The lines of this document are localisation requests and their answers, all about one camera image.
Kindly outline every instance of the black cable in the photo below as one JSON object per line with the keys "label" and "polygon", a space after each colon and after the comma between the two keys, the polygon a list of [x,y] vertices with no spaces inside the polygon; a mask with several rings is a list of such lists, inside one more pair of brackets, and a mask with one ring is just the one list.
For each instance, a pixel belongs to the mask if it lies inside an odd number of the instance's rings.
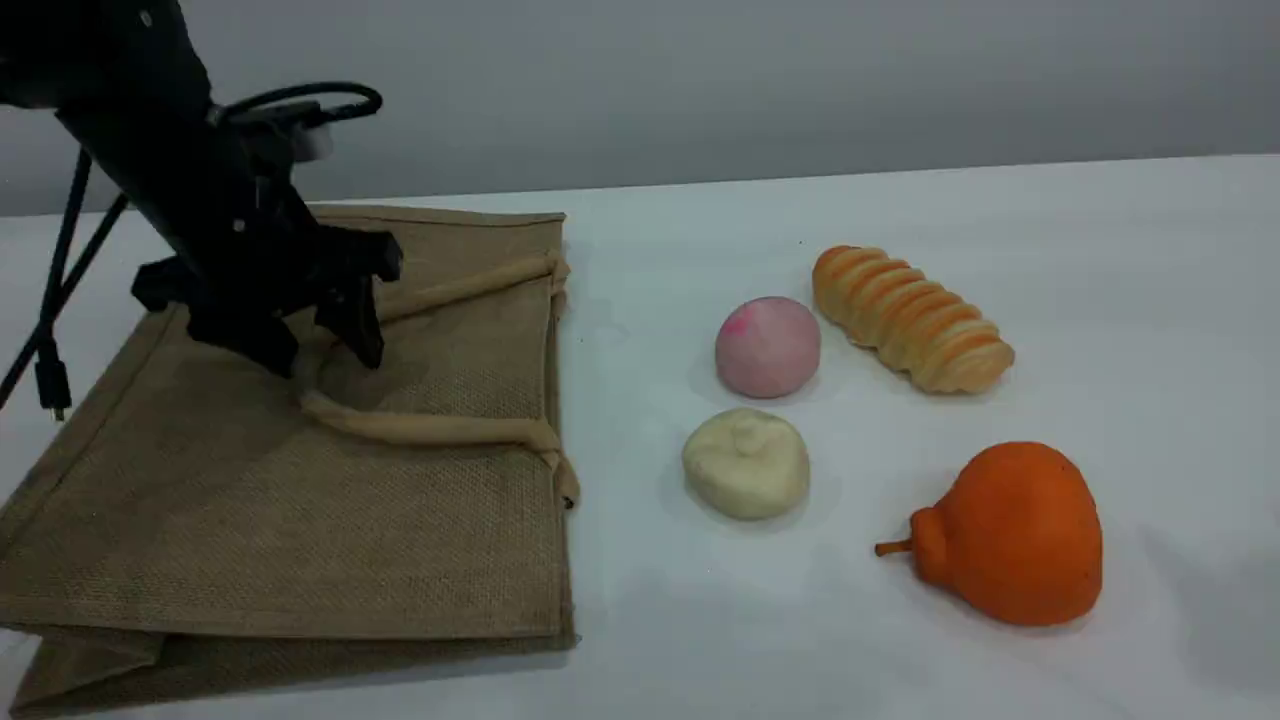
{"label": "black cable", "polygon": [[45,281],[45,297],[40,301],[40,320],[36,323],[36,388],[40,392],[40,406],[54,411],[54,418],[61,420],[63,411],[72,405],[72,388],[67,380],[67,364],[58,356],[58,341],[54,340],[54,309],[67,273],[67,256],[70,254],[72,240],[76,237],[76,222],[84,204],[84,190],[88,187],[88,172],[93,161],[82,147],[76,159],[76,174],[72,178],[70,196],[63,210],[63,223],[54,242],[54,259],[49,263],[49,278]]}
{"label": "black cable", "polygon": [[323,110],[321,119],[315,124],[335,123],[340,120],[349,120],[353,118],[364,118],[365,115],[372,115],[383,106],[383,96],[376,90],[360,85],[358,82],[308,82],[303,85],[293,85],[289,87],[280,87],[276,90],[269,90],[259,95],[251,95],[243,100],[237,100],[230,105],[223,106],[218,111],[216,124],[224,124],[230,122],[242,113],[248,110],[261,108],[264,105],[271,105],[274,102],[282,102],[284,100],[296,100],[298,97],[307,97],[311,95],[325,95],[325,94],[351,94],[360,95],[365,100],[362,102],[353,102],[349,105],[339,105],[337,108]]}
{"label": "black cable", "polygon": [[51,313],[58,301],[58,293],[63,287],[63,274],[67,272],[67,256],[72,250],[72,240],[76,237],[76,222],[79,219],[81,208],[84,205],[84,190],[88,187],[88,172],[93,167],[93,160],[88,151],[81,147],[76,159],[76,174],[72,177],[72,191],[67,199],[67,208],[63,209],[63,224],[58,229],[58,242],[54,245],[54,260],[49,264],[49,279],[45,281],[45,297],[40,304],[40,322],[44,331],[52,337]]}
{"label": "black cable", "polygon": [[[111,227],[128,208],[129,199],[120,193],[116,196],[111,206],[106,209],[106,214],[102,215],[102,220],[97,224],[97,229],[93,231],[92,237],[84,245],[84,250],[81,251],[79,258],[76,259],[76,264],[72,265],[72,270],[67,273],[67,279],[63,281],[61,287],[58,291],[56,304],[52,309],[52,316],[50,323],[58,319],[61,314],[63,307],[67,306],[67,301],[70,300],[73,292],[76,292],[76,286],[79,284],[84,273],[88,270],[90,263],[97,256],[97,251],[102,249],[102,242],[106,241],[108,233],[111,232]],[[0,382],[0,409],[4,409],[5,404],[9,402],[9,396],[13,395],[15,387],[18,387],[18,380],[22,379],[22,373],[31,364],[31,359],[36,355],[36,347],[40,345],[41,340],[41,325],[31,332],[31,337],[27,338],[27,343],[22,346],[18,351],[18,357],[14,359],[13,365],[9,366],[9,372],[5,373],[4,380]]]}

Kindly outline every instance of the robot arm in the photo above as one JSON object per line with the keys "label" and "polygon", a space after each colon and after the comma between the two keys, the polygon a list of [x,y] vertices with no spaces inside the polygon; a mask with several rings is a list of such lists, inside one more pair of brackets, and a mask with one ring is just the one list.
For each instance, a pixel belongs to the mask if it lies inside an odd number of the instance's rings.
{"label": "robot arm", "polygon": [[[278,105],[335,91],[365,100]],[[45,0],[0,8],[0,104],[55,110],[174,250],[134,279],[147,309],[184,304],[192,338],[287,377],[298,345],[283,318],[315,306],[380,364],[372,275],[399,277],[399,246],[319,224],[289,179],[307,133],[375,113],[376,92],[317,83],[219,108],[175,0]]]}

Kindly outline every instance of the jute bag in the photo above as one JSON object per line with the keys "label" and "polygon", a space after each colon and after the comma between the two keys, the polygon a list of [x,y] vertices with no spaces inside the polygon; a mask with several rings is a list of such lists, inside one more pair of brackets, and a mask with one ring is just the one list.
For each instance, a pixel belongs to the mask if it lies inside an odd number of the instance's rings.
{"label": "jute bag", "polygon": [[381,369],[310,318],[291,382],[145,316],[0,512],[14,717],[575,643],[563,215],[316,217],[404,250]]}

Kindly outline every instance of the bread roll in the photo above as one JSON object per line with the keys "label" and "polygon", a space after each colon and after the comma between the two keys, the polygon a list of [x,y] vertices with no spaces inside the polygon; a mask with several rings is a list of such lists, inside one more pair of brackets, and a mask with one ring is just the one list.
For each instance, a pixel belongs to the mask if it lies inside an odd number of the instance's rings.
{"label": "bread roll", "polygon": [[813,268],[818,310],[924,392],[983,392],[1014,364],[1000,329],[959,295],[876,247],[838,246]]}

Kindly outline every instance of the pink bun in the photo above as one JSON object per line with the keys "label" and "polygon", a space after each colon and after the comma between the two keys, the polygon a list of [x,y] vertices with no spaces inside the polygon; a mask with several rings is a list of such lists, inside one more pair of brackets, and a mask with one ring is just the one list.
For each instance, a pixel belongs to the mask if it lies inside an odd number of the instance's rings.
{"label": "pink bun", "polygon": [[730,314],[716,336],[716,373],[749,397],[790,395],[818,372],[818,320],[788,297],[758,297]]}

